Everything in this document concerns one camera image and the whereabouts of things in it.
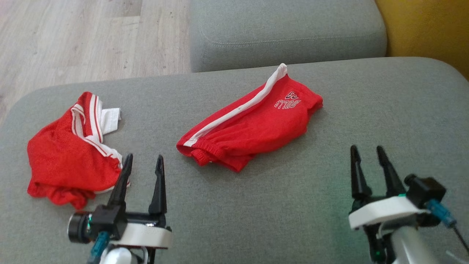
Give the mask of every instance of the gray fabric surface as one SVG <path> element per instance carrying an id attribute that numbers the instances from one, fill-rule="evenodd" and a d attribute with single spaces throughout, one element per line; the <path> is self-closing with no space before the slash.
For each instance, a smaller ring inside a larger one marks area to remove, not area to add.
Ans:
<path id="1" fill-rule="evenodd" d="M 382 57 L 373 0 L 193 0 L 193 72 Z"/>
<path id="2" fill-rule="evenodd" d="M 376 145 L 401 178 L 433 176 L 448 188 L 445 204 L 469 237 L 469 83 L 452 67 L 424 58 L 375 58 L 290 65 L 291 78 L 324 98 L 308 132 L 259 155 L 237 174 L 198 167 L 177 140 L 214 111 L 262 85 L 275 67 L 73 84 L 33 92 L 0 130 L 0 262 L 84 263 L 90 245 L 72 244 L 69 205 L 27 195 L 28 140 L 86 90 L 104 107 L 121 107 L 118 131 L 105 143 L 134 153 L 128 210 L 147 210 L 154 166 L 165 157 L 174 247 L 158 263 L 368 263 L 368 242 L 351 231 L 349 148 L 357 144 L 369 185 L 385 193 Z M 87 209 L 107 200 L 102 194 Z M 442 263 L 464 256 L 442 226 L 422 229 Z"/>

